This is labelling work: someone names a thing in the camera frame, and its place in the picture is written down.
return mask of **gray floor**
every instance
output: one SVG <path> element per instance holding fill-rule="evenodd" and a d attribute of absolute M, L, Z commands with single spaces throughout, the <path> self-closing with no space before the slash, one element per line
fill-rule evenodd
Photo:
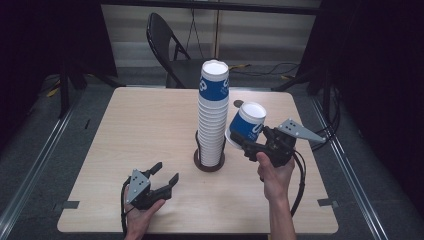
<path fill-rule="evenodd" d="M 267 72 L 269 68 L 256 70 Z M 161 68 L 120 68 L 120 81 L 130 85 L 163 86 L 165 72 Z M 73 183 L 82 166 L 85 155 L 100 124 L 113 89 L 92 77 L 87 77 L 88 87 L 79 92 L 71 91 L 75 110 L 66 124 L 54 150 L 40 169 L 39 178 L 21 211 L 18 209 L 16 222 L 9 226 L 10 233 L 2 233 L 8 239 L 122 239 L 120 234 L 63 234 L 57 230 L 61 214 L 61 203 L 67 200 Z M 284 80 L 278 75 L 252 77 L 231 73 L 232 87 L 267 88 L 279 86 Z M 45 82 L 45 87 L 53 84 Z M 306 94 L 307 84 L 291 87 L 303 124 L 313 131 L 320 130 L 319 118 L 315 113 L 312 98 Z M 1 152 L 0 209 L 11 204 L 13 196 L 24 182 L 27 173 L 58 121 L 60 99 L 58 94 L 40 97 L 16 136 Z M 424 223 L 416 213 L 399 185 L 375 157 L 365 139 L 360 137 L 349 113 L 341 104 L 340 127 L 337 131 L 350 164 L 358 176 L 366 196 L 376 211 L 386 236 L 373 235 L 364 218 L 345 173 L 330 145 L 314 152 L 329 198 L 337 202 L 334 212 L 339 230 L 332 235 L 299 235 L 299 239 L 424 239 Z M 266 239 L 266 236 L 193 236 L 193 235 L 149 235 L 146 239 Z"/>

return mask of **black curtain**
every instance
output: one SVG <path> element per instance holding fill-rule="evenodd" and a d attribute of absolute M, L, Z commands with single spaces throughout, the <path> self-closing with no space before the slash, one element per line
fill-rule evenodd
<path fill-rule="evenodd" d="M 43 80 L 60 73 L 64 61 L 117 75 L 97 1 L 7 0 L 0 19 L 0 147 L 25 119 Z"/>

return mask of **blue logo on cup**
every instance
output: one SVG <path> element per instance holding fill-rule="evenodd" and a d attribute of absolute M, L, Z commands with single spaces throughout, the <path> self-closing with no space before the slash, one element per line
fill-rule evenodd
<path fill-rule="evenodd" d="M 200 78 L 199 93 L 209 101 L 221 101 L 228 96 L 228 78 L 219 82 L 210 81 L 203 76 Z"/>
<path fill-rule="evenodd" d="M 261 132 L 263 124 L 254 124 L 246 122 L 237 112 L 233 121 L 230 124 L 230 131 L 236 131 L 241 134 L 246 140 L 256 142 Z"/>

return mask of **stack of paper cups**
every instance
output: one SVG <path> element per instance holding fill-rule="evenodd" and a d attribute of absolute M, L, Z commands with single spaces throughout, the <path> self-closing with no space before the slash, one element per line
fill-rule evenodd
<path fill-rule="evenodd" d="M 203 64 L 199 84 L 197 141 L 199 160 L 205 167 L 220 163 L 228 112 L 228 66 L 217 60 Z"/>

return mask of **black mount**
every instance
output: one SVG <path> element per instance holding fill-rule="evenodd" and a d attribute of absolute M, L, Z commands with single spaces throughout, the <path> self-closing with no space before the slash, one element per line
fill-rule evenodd
<path fill-rule="evenodd" d="M 156 190 L 150 189 L 150 175 L 155 175 L 161 168 L 162 162 L 157 163 L 150 170 L 145 172 L 134 169 L 130 177 L 130 186 L 125 202 L 127 204 L 132 204 L 137 209 L 147 210 L 159 199 L 171 199 L 172 187 L 178 182 L 178 173 L 169 180 L 168 185 Z"/>
<path fill-rule="evenodd" d="M 325 142 L 325 138 L 321 138 L 292 119 L 287 119 L 273 129 L 264 126 L 261 132 L 267 139 L 265 144 L 248 141 L 236 131 L 231 132 L 230 138 L 242 147 L 244 156 L 250 161 L 256 162 L 256 153 L 264 152 L 274 167 L 284 166 L 291 159 L 297 138 Z"/>

